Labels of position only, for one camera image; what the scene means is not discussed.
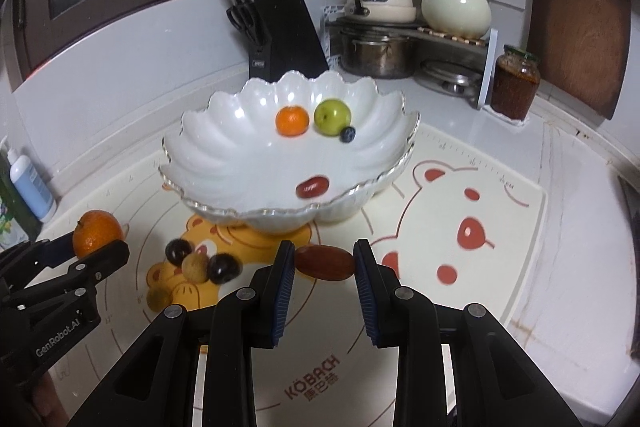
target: wooden cutting board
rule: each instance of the wooden cutting board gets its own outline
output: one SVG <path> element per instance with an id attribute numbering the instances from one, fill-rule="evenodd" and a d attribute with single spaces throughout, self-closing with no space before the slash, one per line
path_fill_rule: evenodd
<path id="1" fill-rule="evenodd" d="M 631 0 L 533 0 L 527 49 L 545 80 L 610 120 L 630 32 Z"/>

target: dish soap bottle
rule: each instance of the dish soap bottle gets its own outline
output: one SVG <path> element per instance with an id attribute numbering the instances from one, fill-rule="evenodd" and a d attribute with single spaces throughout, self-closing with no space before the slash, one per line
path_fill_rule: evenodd
<path id="1" fill-rule="evenodd" d="M 42 229 L 10 178 L 9 162 L 0 154 L 0 249 L 35 241 Z"/>
<path id="2" fill-rule="evenodd" d="M 26 155 L 10 148 L 6 157 L 11 163 L 11 181 L 31 212 L 43 223 L 55 214 L 58 205 L 42 178 Z"/>

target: dark grape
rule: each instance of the dark grape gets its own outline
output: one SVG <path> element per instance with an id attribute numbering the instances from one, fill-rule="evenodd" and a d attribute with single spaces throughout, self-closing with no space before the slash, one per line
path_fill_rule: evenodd
<path id="1" fill-rule="evenodd" d="M 164 247 L 164 255 L 167 261 L 177 266 L 182 265 L 182 261 L 191 253 L 191 244 L 184 239 L 172 239 Z"/>
<path id="2" fill-rule="evenodd" d="M 217 253 L 209 259 L 207 274 L 213 284 L 224 284 L 240 275 L 242 266 L 230 253 Z"/>
<path id="3" fill-rule="evenodd" d="M 345 127 L 340 131 L 340 141 L 342 143 L 350 143 L 356 137 L 356 130 L 353 127 Z"/>

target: white fruit bowl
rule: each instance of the white fruit bowl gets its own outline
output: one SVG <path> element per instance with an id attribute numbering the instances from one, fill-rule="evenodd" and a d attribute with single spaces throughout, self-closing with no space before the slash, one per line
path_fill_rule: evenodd
<path id="1" fill-rule="evenodd" d="M 328 98 L 351 109 L 351 143 L 315 128 L 314 111 Z M 278 134 L 276 114 L 287 105 L 309 113 L 305 134 Z M 412 155 L 419 121 L 404 112 L 402 92 L 380 95 L 371 78 L 347 84 L 335 71 L 311 80 L 289 71 L 274 84 L 252 78 L 237 94 L 216 92 L 205 110 L 185 112 L 180 133 L 162 140 L 169 163 L 159 170 L 212 223 L 285 233 L 312 220 L 347 219 L 389 187 Z M 296 186 L 318 175 L 329 179 L 327 192 L 300 199 Z"/>

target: white ceramic pot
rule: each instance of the white ceramic pot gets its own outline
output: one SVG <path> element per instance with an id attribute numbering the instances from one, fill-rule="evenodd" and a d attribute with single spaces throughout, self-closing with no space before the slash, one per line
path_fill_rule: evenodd
<path id="1" fill-rule="evenodd" d="M 479 39 L 491 26 L 487 0 L 422 0 L 422 16 L 433 30 Z"/>

